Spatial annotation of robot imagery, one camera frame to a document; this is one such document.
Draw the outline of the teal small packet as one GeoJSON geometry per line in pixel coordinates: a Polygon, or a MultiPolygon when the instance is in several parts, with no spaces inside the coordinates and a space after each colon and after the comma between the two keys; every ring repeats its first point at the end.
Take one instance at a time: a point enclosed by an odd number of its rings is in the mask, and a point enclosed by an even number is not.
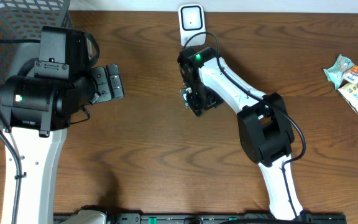
{"type": "Polygon", "coordinates": [[[334,65],[328,69],[323,69],[324,74],[326,75],[328,81],[334,84],[334,89],[337,90],[343,81],[343,74],[355,64],[351,59],[339,54],[334,65]]]}

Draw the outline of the orange small box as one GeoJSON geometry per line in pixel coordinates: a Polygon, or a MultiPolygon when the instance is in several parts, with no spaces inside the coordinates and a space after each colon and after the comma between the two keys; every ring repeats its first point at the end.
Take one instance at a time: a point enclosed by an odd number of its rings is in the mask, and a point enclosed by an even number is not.
{"type": "Polygon", "coordinates": [[[342,78],[349,83],[358,85],[358,66],[355,65],[345,71],[342,75],[342,78]]]}

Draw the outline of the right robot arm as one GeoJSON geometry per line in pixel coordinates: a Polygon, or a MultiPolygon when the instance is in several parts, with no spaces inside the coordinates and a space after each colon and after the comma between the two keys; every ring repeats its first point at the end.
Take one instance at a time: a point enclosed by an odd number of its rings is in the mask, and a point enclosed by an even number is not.
{"type": "Polygon", "coordinates": [[[217,50],[180,51],[177,62],[186,86],[184,101],[196,116],[227,103],[237,116],[239,139],[246,156],[262,172],[269,210],[279,220],[300,220],[301,206],[290,164],[294,132],[299,127],[289,117],[283,98],[259,91],[233,72],[217,50]]]}

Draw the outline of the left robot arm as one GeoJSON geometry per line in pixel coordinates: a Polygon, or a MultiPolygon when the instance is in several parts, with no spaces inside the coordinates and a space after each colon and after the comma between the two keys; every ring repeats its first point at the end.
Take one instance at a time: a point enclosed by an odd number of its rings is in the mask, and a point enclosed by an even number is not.
{"type": "Polygon", "coordinates": [[[124,96],[117,65],[96,66],[99,46],[91,34],[45,26],[39,44],[38,57],[0,88],[3,223],[53,223],[58,162],[71,116],[124,96]]]}

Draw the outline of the white barcode scanner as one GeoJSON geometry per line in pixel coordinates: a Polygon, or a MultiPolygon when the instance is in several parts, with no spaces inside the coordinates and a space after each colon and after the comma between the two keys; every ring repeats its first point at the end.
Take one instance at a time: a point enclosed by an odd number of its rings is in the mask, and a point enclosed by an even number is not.
{"type": "Polygon", "coordinates": [[[200,4],[185,4],[178,9],[180,26],[180,42],[184,47],[186,41],[193,35],[205,32],[204,9],[200,4]]]}

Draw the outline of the grey plastic mesh basket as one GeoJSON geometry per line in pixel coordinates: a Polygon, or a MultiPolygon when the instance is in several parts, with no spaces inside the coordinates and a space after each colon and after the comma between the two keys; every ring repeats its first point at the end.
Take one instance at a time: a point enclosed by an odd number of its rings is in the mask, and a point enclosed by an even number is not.
{"type": "MultiPolygon", "coordinates": [[[[0,0],[0,39],[40,39],[44,26],[72,28],[69,6],[70,0],[0,0]]],[[[0,44],[0,86],[39,55],[38,47],[0,44]]]]}

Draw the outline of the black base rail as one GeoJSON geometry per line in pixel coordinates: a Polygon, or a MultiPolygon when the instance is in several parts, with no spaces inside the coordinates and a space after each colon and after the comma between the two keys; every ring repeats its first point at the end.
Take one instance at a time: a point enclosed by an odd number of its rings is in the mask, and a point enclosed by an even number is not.
{"type": "MultiPolygon", "coordinates": [[[[184,224],[184,223],[222,223],[233,220],[244,219],[260,219],[260,220],[275,220],[271,214],[268,213],[246,213],[237,215],[142,215],[138,213],[118,213],[108,215],[106,221],[96,223],[107,224],[184,224]]],[[[338,214],[313,214],[304,213],[300,215],[299,222],[303,223],[317,223],[317,224],[347,224],[345,215],[338,214]]]]}

